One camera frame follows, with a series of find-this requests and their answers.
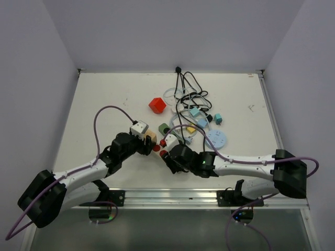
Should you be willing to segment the beige power strip red sockets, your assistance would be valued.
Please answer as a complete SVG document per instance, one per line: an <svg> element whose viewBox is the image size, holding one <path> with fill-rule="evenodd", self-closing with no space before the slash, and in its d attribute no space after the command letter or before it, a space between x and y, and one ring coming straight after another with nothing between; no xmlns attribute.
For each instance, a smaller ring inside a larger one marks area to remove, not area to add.
<svg viewBox="0 0 335 251"><path fill-rule="evenodd" d="M162 147L161 145L155 144L152 148L152 153L158 158L162 158L168 153L168 151L166 147Z"/></svg>

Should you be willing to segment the beige wooden cube adapter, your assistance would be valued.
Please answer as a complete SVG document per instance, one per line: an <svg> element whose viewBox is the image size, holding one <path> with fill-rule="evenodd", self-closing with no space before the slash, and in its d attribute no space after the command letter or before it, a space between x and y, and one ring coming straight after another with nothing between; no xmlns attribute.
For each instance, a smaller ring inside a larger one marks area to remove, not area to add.
<svg viewBox="0 0 335 251"><path fill-rule="evenodd" d="M149 136L151 138L151 142L153 143L157 143L157 135L151 131L150 129L148 129L144 135L144 138L146 138L147 136Z"/></svg>

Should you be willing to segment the yellow USB charger cube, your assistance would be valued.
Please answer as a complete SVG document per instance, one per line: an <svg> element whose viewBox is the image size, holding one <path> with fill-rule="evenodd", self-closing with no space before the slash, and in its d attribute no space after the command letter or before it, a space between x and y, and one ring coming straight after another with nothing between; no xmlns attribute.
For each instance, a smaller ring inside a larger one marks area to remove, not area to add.
<svg viewBox="0 0 335 251"><path fill-rule="evenodd" d="M194 134L196 133L196 129L193 128L193 127L186 127L186 131L189 133L189 134Z"/></svg>

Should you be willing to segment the green power strip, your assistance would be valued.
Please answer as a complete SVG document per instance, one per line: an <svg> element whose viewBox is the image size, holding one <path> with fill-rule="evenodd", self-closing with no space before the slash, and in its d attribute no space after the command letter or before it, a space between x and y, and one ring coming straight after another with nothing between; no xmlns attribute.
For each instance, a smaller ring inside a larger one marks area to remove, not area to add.
<svg viewBox="0 0 335 251"><path fill-rule="evenodd" d="M166 123L162 123L158 127L158 131L161 133L162 136L165 136L169 130L170 127Z"/></svg>

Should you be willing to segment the light blue USB charger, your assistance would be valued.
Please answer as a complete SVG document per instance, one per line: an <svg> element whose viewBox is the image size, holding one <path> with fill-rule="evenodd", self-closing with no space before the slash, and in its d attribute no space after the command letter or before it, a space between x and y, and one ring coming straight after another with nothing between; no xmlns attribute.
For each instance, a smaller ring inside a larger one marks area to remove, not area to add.
<svg viewBox="0 0 335 251"><path fill-rule="evenodd" d="M200 127L200 128L205 128L206 126L208 125L208 122L206 119L199 119L197 121L197 126Z"/></svg>

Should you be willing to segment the round light blue socket hub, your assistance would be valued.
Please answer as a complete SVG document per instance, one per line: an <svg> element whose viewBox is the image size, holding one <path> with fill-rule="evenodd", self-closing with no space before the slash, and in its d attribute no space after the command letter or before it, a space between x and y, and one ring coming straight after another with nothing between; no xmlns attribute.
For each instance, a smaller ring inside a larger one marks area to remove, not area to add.
<svg viewBox="0 0 335 251"><path fill-rule="evenodd" d="M216 150L222 149L227 143L227 137L221 130L212 129L208 131L207 137L208 139L206 139L205 144L210 149L213 149L210 143L212 143Z"/></svg>

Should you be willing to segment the light teal charger green strip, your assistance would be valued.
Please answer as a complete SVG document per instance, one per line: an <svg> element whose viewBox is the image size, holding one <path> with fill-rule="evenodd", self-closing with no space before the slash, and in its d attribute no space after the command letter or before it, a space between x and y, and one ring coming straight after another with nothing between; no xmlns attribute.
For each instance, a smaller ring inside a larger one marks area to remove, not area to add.
<svg viewBox="0 0 335 251"><path fill-rule="evenodd" d="M197 107L193 107L189 110L189 114L192 118L196 118L200 114L200 110Z"/></svg>

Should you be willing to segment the red cube adapter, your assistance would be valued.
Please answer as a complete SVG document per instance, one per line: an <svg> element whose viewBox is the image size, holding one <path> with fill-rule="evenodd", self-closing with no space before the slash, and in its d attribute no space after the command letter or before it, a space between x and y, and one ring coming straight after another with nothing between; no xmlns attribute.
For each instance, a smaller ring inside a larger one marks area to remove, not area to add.
<svg viewBox="0 0 335 251"><path fill-rule="evenodd" d="M148 106L154 113L161 114L166 108L166 103L163 101L162 98L157 97L153 98Z"/></svg>

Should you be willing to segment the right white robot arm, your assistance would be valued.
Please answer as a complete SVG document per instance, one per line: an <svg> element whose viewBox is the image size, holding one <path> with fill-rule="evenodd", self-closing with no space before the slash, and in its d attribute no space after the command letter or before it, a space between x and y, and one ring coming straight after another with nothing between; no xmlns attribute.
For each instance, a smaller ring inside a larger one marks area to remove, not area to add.
<svg viewBox="0 0 335 251"><path fill-rule="evenodd" d="M191 172L201 178L252 177L252 180L237 182L233 199L239 205L272 193L294 199L306 198L307 165L286 150L277 149L274 155L241 157L215 151L197 153L178 144L160 156L172 173Z"/></svg>

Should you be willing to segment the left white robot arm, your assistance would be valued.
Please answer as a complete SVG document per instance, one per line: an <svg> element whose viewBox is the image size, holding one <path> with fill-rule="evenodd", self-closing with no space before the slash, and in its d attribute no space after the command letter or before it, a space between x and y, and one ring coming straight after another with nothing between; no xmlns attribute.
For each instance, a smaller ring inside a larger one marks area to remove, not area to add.
<svg viewBox="0 0 335 251"><path fill-rule="evenodd" d="M71 207L94 202L101 206L109 198L103 179L121 169L123 161L139 153L148 156L156 144L150 135L143 138L131 133L118 133L111 145L97 159L60 173L39 172L18 200L36 227L49 225Z"/></svg>

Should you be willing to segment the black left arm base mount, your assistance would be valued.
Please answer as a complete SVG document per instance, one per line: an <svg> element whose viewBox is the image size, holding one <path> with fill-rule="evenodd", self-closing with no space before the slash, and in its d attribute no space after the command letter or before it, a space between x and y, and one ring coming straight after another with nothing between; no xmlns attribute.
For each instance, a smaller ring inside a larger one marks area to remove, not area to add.
<svg viewBox="0 0 335 251"><path fill-rule="evenodd" d="M89 203L90 205L110 206L110 204L107 202L111 202L115 204L117 207L124 206L125 193L126 193L124 190L117 190L117 189L110 190L110 188L102 180L93 181L93 184L99 189L99 194L98 197L93 202Z"/></svg>

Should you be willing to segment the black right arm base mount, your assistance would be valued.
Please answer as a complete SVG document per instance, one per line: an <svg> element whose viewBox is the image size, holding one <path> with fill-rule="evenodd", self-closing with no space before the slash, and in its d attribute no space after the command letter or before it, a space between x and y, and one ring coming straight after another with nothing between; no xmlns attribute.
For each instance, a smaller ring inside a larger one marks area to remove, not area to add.
<svg viewBox="0 0 335 251"><path fill-rule="evenodd" d="M258 199L248 199L242 195L242 185L244 179L238 180L235 188L226 188L225 190L218 190L216 192L217 204L219 207L240 207L248 203L253 202L252 206L262 207L264 206L263 201L258 201Z"/></svg>

